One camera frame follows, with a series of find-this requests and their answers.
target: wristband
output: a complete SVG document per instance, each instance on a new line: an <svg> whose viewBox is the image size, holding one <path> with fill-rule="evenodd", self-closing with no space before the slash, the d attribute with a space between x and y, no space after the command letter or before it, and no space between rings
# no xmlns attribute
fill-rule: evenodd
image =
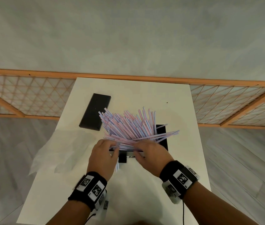
<svg viewBox="0 0 265 225"><path fill-rule="evenodd" d="M163 181L163 189L172 202L179 203L187 190L199 180L199 175L176 160L166 164L160 173L160 179Z"/></svg>
<svg viewBox="0 0 265 225"><path fill-rule="evenodd" d="M91 211L98 210L106 196L107 183L106 179L97 172L88 172L77 183L68 200L85 203Z"/></svg>

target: person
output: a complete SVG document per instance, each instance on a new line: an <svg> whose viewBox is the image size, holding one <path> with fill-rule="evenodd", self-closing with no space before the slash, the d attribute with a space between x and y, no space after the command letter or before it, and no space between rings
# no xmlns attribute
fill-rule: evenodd
<svg viewBox="0 0 265 225"><path fill-rule="evenodd" d="M96 172L108 182L112 177L119 155L119 148L114 151L112 156L109 153L109 148L115 145L114 141L99 140L90 155L87 173ZM142 150L145 155L142 157L137 150L134 151L136 160L154 176L159 177L163 168L169 162L174 161L163 146L151 140L139 141L134 147ZM257 225L256 222L214 195L198 181L187 190L183 201L200 225ZM68 200L47 225L82 225L85 224L90 213L90 207L85 203Z"/></svg>

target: wooden beam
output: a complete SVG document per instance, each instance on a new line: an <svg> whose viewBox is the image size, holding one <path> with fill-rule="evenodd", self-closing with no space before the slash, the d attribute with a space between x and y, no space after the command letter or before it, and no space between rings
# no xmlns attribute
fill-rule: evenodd
<svg viewBox="0 0 265 225"><path fill-rule="evenodd" d="M198 127L222 127L222 128L265 130L265 126L250 126L250 125L225 125L225 126L220 126L218 124L198 124Z"/></svg>
<svg viewBox="0 0 265 225"><path fill-rule="evenodd" d="M25 114L22 113L20 110L16 109L12 105L10 105L8 102L0 98L0 106L4 107L5 109L9 110L10 112L18 115L19 117L25 117Z"/></svg>
<svg viewBox="0 0 265 225"><path fill-rule="evenodd" d="M32 71L32 70L0 69L0 75L66 78L66 79L76 79L77 77L85 77L85 78L133 80L133 81L147 81L147 82L174 83L174 84L265 87L265 81L188 79L188 78L173 78L173 77L109 75L109 74L93 74L93 73L75 73L75 72L47 72L47 71Z"/></svg>
<svg viewBox="0 0 265 225"><path fill-rule="evenodd" d="M21 118L17 115L5 115L0 114L0 118ZM51 116L34 116L34 115L25 115L24 118L33 118L33 119L47 119L47 120L59 120L59 117L51 117Z"/></svg>
<svg viewBox="0 0 265 225"><path fill-rule="evenodd" d="M258 97L257 99L255 99L254 101L252 101L251 103L249 103L244 108L242 108L240 111L238 111L237 113L235 113L234 115L229 117L227 120L223 121L220 124L220 126L225 127L225 126L233 123L234 121L238 120L241 116L249 113L251 110L253 110L255 107L259 106L263 102L265 102L265 93L263 95L261 95L260 97Z"/></svg>

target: clear plastic bag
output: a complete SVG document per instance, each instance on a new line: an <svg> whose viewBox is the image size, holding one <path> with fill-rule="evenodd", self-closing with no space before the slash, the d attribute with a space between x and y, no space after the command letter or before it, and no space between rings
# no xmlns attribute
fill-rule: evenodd
<svg viewBox="0 0 265 225"><path fill-rule="evenodd" d="M55 173L72 170L95 136L83 130L55 130L48 142L37 152L29 174L40 168L54 167Z"/></svg>

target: black cable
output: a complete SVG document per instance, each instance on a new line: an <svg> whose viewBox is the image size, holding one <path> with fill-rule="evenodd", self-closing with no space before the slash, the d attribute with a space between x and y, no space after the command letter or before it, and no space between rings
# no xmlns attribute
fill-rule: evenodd
<svg viewBox="0 0 265 225"><path fill-rule="evenodd" d="M185 203L183 202L183 225L185 225Z"/></svg>
<svg viewBox="0 0 265 225"><path fill-rule="evenodd" d="M86 220L85 224L87 223L87 221L88 221L92 216L95 216L95 215L96 215L96 213L90 215L90 217Z"/></svg>

